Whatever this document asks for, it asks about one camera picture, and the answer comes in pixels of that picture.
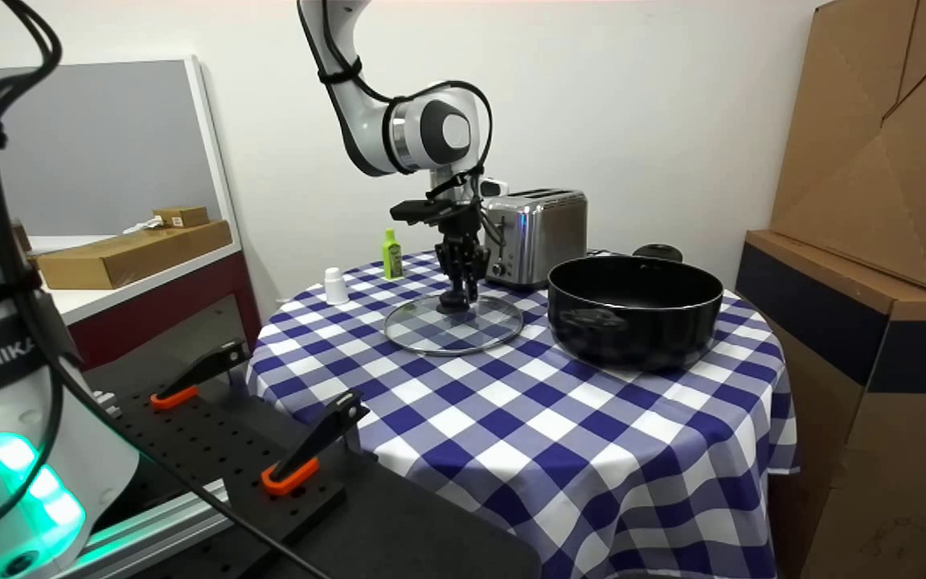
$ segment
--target silver toaster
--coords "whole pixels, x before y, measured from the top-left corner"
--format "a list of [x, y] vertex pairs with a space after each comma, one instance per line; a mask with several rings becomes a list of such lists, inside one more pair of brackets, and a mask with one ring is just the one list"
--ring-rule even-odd
[[492, 283], [545, 285], [562, 260], [590, 245], [590, 198], [576, 190], [519, 190], [485, 195], [485, 247]]

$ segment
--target white wall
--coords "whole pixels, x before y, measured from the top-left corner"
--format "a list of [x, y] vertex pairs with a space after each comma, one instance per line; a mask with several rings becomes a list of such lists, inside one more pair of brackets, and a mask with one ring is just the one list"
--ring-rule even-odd
[[[737, 272], [767, 226], [820, 0], [372, 0], [356, 28], [387, 92], [478, 83], [490, 178], [579, 187], [596, 247], [672, 240]], [[293, 0], [40, 0], [67, 60], [198, 55], [228, 160], [260, 307], [329, 264], [372, 260], [387, 212], [426, 178], [356, 174]], [[35, 51], [0, 6], [0, 64]], [[408, 252], [433, 232], [402, 232]]]

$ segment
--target black pot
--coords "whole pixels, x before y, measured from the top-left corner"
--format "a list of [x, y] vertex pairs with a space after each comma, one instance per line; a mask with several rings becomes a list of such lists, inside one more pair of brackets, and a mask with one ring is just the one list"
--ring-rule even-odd
[[681, 371], [707, 352], [721, 300], [725, 283], [666, 245], [550, 271], [555, 334], [593, 364]]

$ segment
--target cardboard box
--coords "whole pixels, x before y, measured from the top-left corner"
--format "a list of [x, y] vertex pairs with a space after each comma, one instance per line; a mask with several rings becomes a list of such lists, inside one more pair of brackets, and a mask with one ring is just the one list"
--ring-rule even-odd
[[773, 478], [785, 576], [926, 579], [926, 290], [773, 232], [741, 293], [776, 326], [802, 474]]
[[206, 205], [166, 205], [154, 210], [166, 217], [166, 229], [199, 229], [208, 226]]
[[926, 285], [926, 0], [818, 10], [773, 229]]
[[228, 221], [199, 229], [158, 229], [40, 254], [40, 271], [51, 290], [114, 290], [208, 254], [232, 240]]

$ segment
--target blue and white checkered tablecloth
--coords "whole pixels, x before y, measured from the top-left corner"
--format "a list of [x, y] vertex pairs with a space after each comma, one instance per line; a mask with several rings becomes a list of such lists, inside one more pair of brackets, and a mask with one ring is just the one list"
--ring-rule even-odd
[[405, 278], [347, 271], [281, 305], [250, 358], [250, 390], [312, 420], [355, 390], [362, 440], [391, 470], [520, 540], [545, 576], [776, 576], [767, 477], [794, 470], [794, 406], [776, 334], [728, 293], [713, 351], [685, 374], [622, 374], [555, 342], [545, 293], [515, 300], [523, 332], [471, 358], [420, 358], [383, 315], [444, 290], [413, 254]]

